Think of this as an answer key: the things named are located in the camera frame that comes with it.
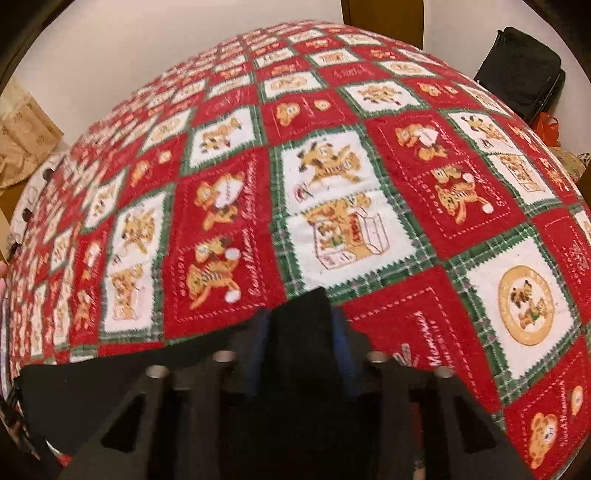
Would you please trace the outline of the white patterned pillow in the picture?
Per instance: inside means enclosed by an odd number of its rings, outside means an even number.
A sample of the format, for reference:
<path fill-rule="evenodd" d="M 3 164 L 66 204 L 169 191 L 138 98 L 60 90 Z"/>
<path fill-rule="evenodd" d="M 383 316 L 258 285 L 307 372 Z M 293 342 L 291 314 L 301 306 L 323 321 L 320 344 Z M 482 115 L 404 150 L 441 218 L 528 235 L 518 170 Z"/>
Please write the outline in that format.
<path fill-rule="evenodd" d="M 24 183 L 24 190 L 16 203 L 9 222 L 7 238 L 8 258 L 11 258 L 17 247 L 23 243 L 28 223 L 32 218 L 40 195 L 65 156 L 66 154 L 64 152 L 50 155 Z"/>

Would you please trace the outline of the beige patterned curtain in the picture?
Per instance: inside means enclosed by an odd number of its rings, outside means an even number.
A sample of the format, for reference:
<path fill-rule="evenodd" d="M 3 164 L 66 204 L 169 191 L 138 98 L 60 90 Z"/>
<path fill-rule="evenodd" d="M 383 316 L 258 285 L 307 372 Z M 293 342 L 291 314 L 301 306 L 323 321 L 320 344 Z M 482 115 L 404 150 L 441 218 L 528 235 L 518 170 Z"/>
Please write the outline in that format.
<path fill-rule="evenodd" d="M 1 94 L 0 187 L 30 177 L 63 138 L 32 94 L 12 77 Z"/>

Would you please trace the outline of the red patchwork bear bedspread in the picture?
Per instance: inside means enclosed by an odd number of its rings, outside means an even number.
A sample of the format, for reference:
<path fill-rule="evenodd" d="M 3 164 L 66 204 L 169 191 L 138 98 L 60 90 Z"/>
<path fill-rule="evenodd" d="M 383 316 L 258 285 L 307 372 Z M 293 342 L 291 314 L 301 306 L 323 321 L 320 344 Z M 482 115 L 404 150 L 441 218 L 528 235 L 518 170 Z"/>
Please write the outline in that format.
<path fill-rule="evenodd" d="M 315 288 L 394 361 L 453 368 L 537 479 L 590 438 L 590 210 L 502 100 L 312 20 L 173 66 L 43 169 L 8 276 L 11 383 L 73 455 L 170 348 Z"/>

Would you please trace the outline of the orange plastic bag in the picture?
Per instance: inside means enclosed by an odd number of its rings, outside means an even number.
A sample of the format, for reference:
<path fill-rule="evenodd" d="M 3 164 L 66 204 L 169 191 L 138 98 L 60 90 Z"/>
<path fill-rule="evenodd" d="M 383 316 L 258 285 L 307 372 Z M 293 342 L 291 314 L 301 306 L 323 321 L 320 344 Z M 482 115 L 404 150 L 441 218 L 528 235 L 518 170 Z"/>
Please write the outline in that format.
<path fill-rule="evenodd" d="M 540 112 L 533 122 L 533 131 L 548 147 L 560 147 L 559 121 L 547 112 Z"/>

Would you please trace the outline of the brown wooden door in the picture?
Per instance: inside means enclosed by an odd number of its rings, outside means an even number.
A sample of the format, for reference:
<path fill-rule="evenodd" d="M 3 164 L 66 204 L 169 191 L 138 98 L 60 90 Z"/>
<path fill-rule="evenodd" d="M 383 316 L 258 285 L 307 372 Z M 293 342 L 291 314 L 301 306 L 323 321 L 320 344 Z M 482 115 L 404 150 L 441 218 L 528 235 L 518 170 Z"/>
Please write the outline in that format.
<path fill-rule="evenodd" d="M 423 48 L 423 0 L 342 0 L 346 25 Z"/>

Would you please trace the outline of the black suitcase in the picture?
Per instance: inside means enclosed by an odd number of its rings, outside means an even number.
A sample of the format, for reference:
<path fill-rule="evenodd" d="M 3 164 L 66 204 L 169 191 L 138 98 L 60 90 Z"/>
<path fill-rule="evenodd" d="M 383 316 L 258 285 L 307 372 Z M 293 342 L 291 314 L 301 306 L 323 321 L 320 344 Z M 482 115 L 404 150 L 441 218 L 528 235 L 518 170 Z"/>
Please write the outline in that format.
<path fill-rule="evenodd" d="M 548 112 L 566 80 L 557 53 L 513 27 L 497 32 L 475 81 L 509 106 L 527 124 Z"/>

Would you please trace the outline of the black pants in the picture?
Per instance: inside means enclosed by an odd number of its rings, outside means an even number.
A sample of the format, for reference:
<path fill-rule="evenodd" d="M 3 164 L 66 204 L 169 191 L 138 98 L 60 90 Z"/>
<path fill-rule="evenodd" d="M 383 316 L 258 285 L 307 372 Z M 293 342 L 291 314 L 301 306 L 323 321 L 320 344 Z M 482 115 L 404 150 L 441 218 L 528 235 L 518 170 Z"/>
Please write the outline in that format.
<path fill-rule="evenodd" d="M 318 289 L 159 350 L 19 377 L 68 479 L 411 479 L 405 371 Z"/>

